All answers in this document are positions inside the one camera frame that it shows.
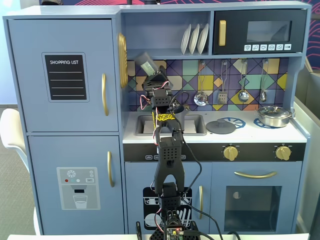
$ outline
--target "burner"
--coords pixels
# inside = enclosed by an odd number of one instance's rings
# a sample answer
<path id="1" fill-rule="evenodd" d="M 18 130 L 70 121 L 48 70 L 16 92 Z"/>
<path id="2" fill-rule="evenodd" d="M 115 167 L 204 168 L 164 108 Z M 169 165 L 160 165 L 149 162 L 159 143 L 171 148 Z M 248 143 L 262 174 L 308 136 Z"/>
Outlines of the burner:
<path id="1" fill-rule="evenodd" d="M 242 129 L 246 125 L 246 122 L 241 120 L 240 118 L 222 117 L 221 119 L 224 119 L 226 122 L 234 124 L 236 129 Z"/>
<path id="2" fill-rule="evenodd" d="M 276 129 L 277 127 L 274 127 L 274 126 L 267 126 L 267 125 L 264 125 L 260 120 L 259 118 L 256 118 L 253 123 L 255 125 L 257 125 L 259 128 L 263 128 L 263 129 Z"/>

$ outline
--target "yellow tape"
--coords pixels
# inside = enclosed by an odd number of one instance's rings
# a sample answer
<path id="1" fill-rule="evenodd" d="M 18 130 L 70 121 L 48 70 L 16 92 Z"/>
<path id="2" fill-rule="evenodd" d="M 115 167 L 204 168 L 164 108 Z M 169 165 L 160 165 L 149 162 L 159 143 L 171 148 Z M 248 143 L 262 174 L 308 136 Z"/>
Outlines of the yellow tape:
<path id="1" fill-rule="evenodd" d="M 166 120 L 174 120 L 175 116 L 172 114 L 158 114 L 159 121 L 166 121 Z"/>
<path id="2" fill-rule="evenodd" d="M 152 112 L 152 119 L 153 119 L 153 129 L 156 128 L 156 121 L 155 121 L 155 113 Z M 158 121 L 166 121 L 166 120 L 174 120 L 175 116 L 172 114 L 158 114 Z"/>

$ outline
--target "white plate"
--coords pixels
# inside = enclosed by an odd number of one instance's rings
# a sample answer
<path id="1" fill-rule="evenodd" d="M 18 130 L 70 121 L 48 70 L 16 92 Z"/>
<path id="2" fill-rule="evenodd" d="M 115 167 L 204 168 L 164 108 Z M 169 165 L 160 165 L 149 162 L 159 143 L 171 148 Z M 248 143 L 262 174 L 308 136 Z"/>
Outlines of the white plate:
<path id="1" fill-rule="evenodd" d="M 208 38 L 208 32 L 209 32 L 209 24 L 207 23 L 204 27 L 204 29 L 201 31 L 200 36 L 199 36 L 199 41 L 198 41 L 198 52 L 199 54 L 202 54 L 206 41 Z"/>
<path id="2" fill-rule="evenodd" d="M 189 50 L 191 54 L 194 54 L 196 45 L 197 45 L 197 40 L 198 40 L 198 35 L 199 35 L 199 28 L 200 25 L 197 24 L 195 30 L 193 31 L 190 39 L 190 44 L 189 44 Z"/>
<path id="3" fill-rule="evenodd" d="M 191 32 L 191 24 L 189 24 L 188 28 L 185 30 L 181 42 L 181 52 L 182 54 L 185 54 L 188 42 L 189 42 L 189 37 L 190 37 L 190 32 Z"/>

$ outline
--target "colorful wallpaper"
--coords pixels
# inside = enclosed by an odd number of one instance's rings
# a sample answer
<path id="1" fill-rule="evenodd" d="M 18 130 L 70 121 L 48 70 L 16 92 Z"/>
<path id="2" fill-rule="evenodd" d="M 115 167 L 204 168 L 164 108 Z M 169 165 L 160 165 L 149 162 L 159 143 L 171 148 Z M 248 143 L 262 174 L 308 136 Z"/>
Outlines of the colorful wallpaper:
<path id="1" fill-rule="evenodd" d="M 227 3 L 227 2 L 254 2 L 263 0 L 161 0 L 161 4 L 199 4 L 199 3 Z M 312 4 L 312 13 L 320 14 L 319 0 L 301 0 Z M 64 5 L 125 5 L 127 0 L 63 0 Z M 132 0 L 133 5 L 144 4 L 144 0 Z M 307 57 L 313 69 L 320 70 L 320 21 L 310 23 Z"/>
<path id="2" fill-rule="evenodd" d="M 164 66 L 170 82 L 173 84 L 172 92 L 177 94 L 180 91 L 189 93 L 177 97 L 180 103 L 186 103 L 192 111 L 234 111 L 234 110 L 255 110 L 262 106 L 277 105 L 282 106 L 287 82 L 288 58 L 269 58 L 269 66 L 264 66 L 263 74 L 266 76 L 264 87 L 266 89 L 267 101 L 260 102 L 261 73 L 263 67 L 262 58 L 250 58 L 247 64 L 247 76 L 241 77 L 242 60 L 227 60 L 227 70 L 225 73 L 224 88 L 228 94 L 227 104 L 218 104 L 218 93 L 222 90 L 221 80 L 221 59 L 205 60 L 205 66 L 200 64 L 200 60 L 156 60 L 155 63 Z M 129 105 L 131 111 L 141 111 L 140 95 L 144 94 L 142 83 L 146 79 L 145 71 L 136 65 L 134 61 L 128 61 L 128 89 Z M 194 96 L 201 89 L 203 80 L 203 91 L 208 95 L 209 104 L 197 106 Z M 238 92 L 241 90 L 242 81 L 245 81 L 245 89 L 249 93 L 249 100 L 242 103 L 238 99 Z"/>

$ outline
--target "circuit board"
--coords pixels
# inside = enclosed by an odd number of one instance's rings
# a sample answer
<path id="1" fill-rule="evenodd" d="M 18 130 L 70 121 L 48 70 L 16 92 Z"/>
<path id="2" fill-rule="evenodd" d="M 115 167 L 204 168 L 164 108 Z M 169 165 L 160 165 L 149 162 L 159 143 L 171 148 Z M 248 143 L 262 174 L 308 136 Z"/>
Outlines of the circuit board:
<path id="1" fill-rule="evenodd" d="M 182 227 L 168 227 L 166 229 L 166 240 L 184 240 L 184 230 Z"/>

